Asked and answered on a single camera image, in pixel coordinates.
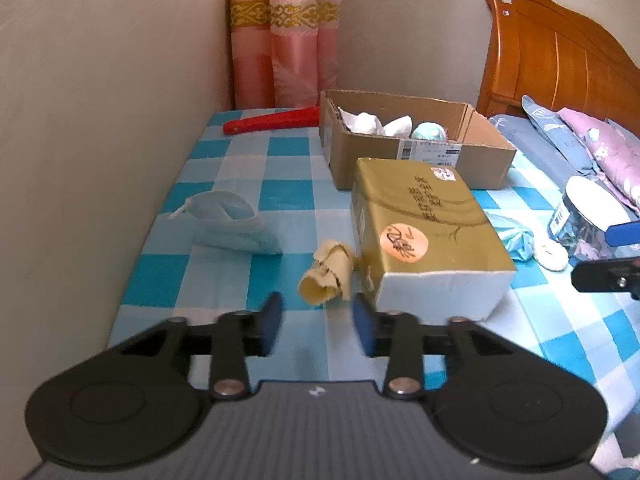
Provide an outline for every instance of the beige wall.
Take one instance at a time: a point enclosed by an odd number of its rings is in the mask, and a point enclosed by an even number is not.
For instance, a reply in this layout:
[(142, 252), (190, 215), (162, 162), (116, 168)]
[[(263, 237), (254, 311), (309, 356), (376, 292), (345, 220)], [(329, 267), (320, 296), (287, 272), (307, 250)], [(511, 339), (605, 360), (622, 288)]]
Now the beige wall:
[(104, 347), (213, 110), (226, 0), (0, 0), (0, 478), (36, 465), (41, 381)]
[[(640, 0), (554, 0), (603, 25), (640, 65)], [(476, 104), (491, 16), (484, 0), (342, 0), (341, 88)]]

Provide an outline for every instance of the cardboard box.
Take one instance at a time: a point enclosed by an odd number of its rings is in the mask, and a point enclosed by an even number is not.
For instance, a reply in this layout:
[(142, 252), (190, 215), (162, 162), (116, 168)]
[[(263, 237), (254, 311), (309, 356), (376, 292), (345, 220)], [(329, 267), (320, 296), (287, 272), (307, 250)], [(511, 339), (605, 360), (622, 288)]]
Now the cardboard box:
[[(383, 124), (404, 115), (411, 116), (414, 128), (426, 121), (438, 123), (448, 130), (449, 143), (354, 134), (342, 122), (338, 107), (352, 114), (375, 114)], [(471, 189), (500, 189), (516, 153), (471, 105), (426, 97), (323, 91), (319, 133), (337, 189), (351, 189), (361, 156), (450, 164)]]
[(489, 316), (516, 269), (460, 174), (410, 160), (356, 165), (351, 213), (369, 301), (428, 324)]

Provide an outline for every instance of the blue checkered tablecloth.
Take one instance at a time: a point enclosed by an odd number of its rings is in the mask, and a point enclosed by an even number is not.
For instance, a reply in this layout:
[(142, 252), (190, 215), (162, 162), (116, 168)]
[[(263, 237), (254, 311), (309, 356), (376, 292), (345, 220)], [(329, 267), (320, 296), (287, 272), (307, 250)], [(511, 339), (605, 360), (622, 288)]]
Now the blue checkered tablecloth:
[[(255, 310), (269, 292), (279, 290), (286, 308), (283, 327), (270, 357), (248, 359), (252, 383), (373, 379), (380, 384), (386, 359), (363, 355), (348, 303), (311, 307), (296, 292), (319, 242), (334, 238), (355, 247), (350, 192), (335, 189), (318, 129), (222, 134), (226, 121), (269, 112), (212, 117), (148, 234), (110, 345), (171, 316), (199, 324), (223, 312)], [(474, 191), (476, 200), (488, 212), (544, 233), (561, 193), (520, 152), (508, 180), (501, 190)], [(211, 189), (235, 192), (258, 208), (284, 253), (252, 255), (194, 245), (194, 220), (168, 216), (188, 196)], [(533, 260), (516, 266), (511, 290), (483, 324), (595, 384), (607, 401), (609, 428), (615, 427), (640, 397), (640, 302), (628, 294), (578, 293), (570, 269), (549, 272)], [(427, 386), (438, 387), (446, 380), (442, 358), (425, 356), (424, 362)], [(206, 387), (208, 365), (206, 356), (194, 359), (190, 380), (195, 386)]]

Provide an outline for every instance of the white round object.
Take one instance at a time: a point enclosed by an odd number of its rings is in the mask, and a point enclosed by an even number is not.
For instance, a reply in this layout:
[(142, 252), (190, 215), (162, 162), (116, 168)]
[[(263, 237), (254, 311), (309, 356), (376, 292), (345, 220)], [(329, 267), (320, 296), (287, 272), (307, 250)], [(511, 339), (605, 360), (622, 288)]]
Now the white round object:
[(533, 257), (548, 270), (563, 270), (569, 263), (569, 254), (562, 245), (540, 236), (533, 241)]
[(606, 189), (583, 176), (572, 176), (566, 183), (565, 192), (582, 216), (601, 231), (629, 222), (622, 204)]

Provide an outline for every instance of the orange sticker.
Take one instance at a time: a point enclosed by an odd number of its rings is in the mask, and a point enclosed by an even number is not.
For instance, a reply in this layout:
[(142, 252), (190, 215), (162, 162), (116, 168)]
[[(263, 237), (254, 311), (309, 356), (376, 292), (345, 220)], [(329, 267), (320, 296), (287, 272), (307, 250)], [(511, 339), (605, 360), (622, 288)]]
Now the orange sticker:
[(401, 262), (412, 264), (426, 254), (429, 241), (423, 232), (415, 227), (391, 224), (383, 229), (380, 246)]
[(440, 180), (455, 180), (456, 176), (453, 174), (449, 168), (443, 168), (442, 166), (437, 166), (436, 168), (431, 168), (433, 170), (433, 174), (437, 176)]

